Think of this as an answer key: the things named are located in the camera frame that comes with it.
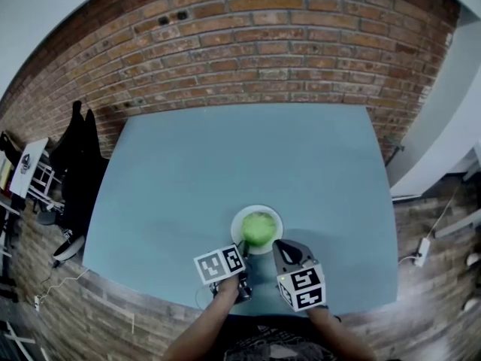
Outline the white power strip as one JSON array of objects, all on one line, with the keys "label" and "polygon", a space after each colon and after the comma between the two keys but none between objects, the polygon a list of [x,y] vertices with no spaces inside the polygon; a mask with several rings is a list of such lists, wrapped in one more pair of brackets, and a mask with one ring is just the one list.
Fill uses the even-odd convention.
[{"label": "white power strip", "polygon": [[426,261],[426,258],[428,256],[430,244],[431,244],[431,242],[428,238],[423,238],[420,241],[420,245],[419,245],[419,248],[418,248],[418,251],[417,251],[417,257],[414,261],[414,265],[416,267],[419,267],[419,268],[423,267],[423,265]]}]

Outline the person's black patterned shirt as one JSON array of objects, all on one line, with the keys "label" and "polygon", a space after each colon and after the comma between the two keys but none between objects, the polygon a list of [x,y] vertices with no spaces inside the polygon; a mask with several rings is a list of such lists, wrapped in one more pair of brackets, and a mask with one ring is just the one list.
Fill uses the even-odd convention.
[{"label": "person's black patterned shirt", "polygon": [[314,325],[302,317],[230,315],[216,348],[216,361],[337,361]]}]

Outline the white round base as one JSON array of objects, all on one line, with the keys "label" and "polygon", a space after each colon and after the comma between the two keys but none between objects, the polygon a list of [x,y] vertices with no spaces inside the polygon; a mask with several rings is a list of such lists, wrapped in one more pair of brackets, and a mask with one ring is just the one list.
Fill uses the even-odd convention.
[{"label": "white round base", "polygon": [[65,241],[53,254],[55,261],[64,262],[72,258],[84,246],[85,237],[79,235]]}]

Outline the white frame chair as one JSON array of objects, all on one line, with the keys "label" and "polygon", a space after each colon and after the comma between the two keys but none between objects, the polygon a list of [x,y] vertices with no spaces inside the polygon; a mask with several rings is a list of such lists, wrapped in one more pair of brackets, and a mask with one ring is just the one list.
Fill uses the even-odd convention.
[{"label": "white frame chair", "polygon": [[61,183],[61,180],[55,176],[55,171],[45,162],[38,161],[37,166],[33,170],[33,176],[27,193],[35,200],[42,202],[47,206],[48,211],[63,212],[64,202],[57,201],[49,195],[49,191],[53,182]]}]

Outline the white round plate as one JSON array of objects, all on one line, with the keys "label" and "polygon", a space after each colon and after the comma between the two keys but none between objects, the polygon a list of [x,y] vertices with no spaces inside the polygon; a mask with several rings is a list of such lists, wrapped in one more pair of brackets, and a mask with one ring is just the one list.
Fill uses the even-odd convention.
[{"label": "white round plate", "polygon": [[232,220],[231,223],[231,238],[235,244],[239,244],[243,239],[242,234],[242,222],[244,218],[251,215],[252,213],[259,212],[263,214],[269,215],[275,225],[274,234],[271,239],[266,242],[264,245],[256,247],[249,244],[249,253],[252,255],[262,255],[272,251],[272,244],[274,240],[280,239],[283,237],[283,221],[280,218],[280,215],[273,209],[268,207],[267,205],[250,205],[243,209],[241,209]]}]

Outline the white crossed floor sticks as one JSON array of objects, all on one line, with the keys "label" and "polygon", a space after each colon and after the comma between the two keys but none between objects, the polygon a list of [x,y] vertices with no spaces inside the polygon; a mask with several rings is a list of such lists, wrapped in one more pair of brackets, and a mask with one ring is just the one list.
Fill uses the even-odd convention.
[{"label": "white crossed floor sticks", "polygon": [[33,338],[18,336],[12,325],[7,321],[2,321],[0,323],[0,331],[6,339],[15,341],[17,344],[36,344],[36,341]]}]

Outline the green round object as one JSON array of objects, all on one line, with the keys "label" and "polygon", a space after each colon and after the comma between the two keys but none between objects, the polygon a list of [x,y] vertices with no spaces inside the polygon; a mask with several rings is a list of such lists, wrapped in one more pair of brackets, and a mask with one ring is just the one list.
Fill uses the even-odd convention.
[{"label": "green round object", "polygon": [[267,213],[253,212],[243,218],[241,234],[243,240],[254,247],[266,245],[277,233],[274,218]]}]

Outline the person's left forearm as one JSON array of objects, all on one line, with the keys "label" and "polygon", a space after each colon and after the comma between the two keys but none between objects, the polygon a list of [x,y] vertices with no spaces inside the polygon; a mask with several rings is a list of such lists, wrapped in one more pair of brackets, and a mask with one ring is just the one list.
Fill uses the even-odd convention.
[{"label": "person's left forearm", "polygon": [[214,345],[239,291],[238,276],[219,285],[213,301],[165,351],[162,361],[203,361]]}]

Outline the black hanging coat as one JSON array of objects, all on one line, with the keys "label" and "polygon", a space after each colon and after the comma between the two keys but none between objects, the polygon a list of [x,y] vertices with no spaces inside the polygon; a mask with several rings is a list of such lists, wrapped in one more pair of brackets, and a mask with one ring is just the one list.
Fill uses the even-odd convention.
[{"label": "black hanging coat", "polygon": [[93,208],[109,160],[101,155],[95,117],[91,110],[83,116],[82,102],[72,105],[68,128],[50,152],[50,165],[63,176],[65,201],[59,225],[74,235],[86,235]]}]

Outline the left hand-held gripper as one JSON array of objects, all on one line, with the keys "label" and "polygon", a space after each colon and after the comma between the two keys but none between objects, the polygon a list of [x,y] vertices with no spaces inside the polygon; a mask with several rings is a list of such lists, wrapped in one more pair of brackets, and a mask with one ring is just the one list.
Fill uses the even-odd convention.
[{"label": "left hand-held gripper", "polygon": [[220,249],[212,250],[194,258],[194,263],[201,282],[215,297],[219,292],[219,285],[232,276],[238,276],[238,295],[235,304],[247,302],[252,298],[252,288],[248,283],[247,257],[250,246],[245,240],[240,244],[232,244]]}]

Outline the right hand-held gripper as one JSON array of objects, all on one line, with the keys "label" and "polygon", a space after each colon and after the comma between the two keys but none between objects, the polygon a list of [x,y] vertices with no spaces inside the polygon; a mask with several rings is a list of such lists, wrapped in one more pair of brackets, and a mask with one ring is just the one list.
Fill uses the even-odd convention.
[{"label": "right hand-held gripper", "polygon": [[325,277],[310,248],[297,241],[277,239],[273,242],[272,253],[280,295],[291,309],[301,312],[325,308]]}]

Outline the small white side table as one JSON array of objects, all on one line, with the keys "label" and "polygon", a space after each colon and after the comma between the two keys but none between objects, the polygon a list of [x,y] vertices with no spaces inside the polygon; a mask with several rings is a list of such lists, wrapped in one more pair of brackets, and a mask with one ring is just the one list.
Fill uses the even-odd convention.
[{"label": "small white side table", "polygon": [[26,198],[29,187],[33,181],[35,169],[37,168],[41,157],[44,155],[44,150],[48,141],[49,138],[43,138],[26,145],[20,158],[22,159],[29,155],[29,167],[22,172],[23,164],[22,161],[19,161],[9,187],[9,190],[13,194],[23,199]]}]

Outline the person's right forearm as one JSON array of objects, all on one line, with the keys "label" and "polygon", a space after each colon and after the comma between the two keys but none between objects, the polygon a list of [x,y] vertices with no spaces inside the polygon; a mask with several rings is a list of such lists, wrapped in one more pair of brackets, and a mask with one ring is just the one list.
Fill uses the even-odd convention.
[{"label": "person's right forearm", "polygon": [[341,361],[376,361],[374,351],[346,329],[326,308],[311,308],[307,316]]}]

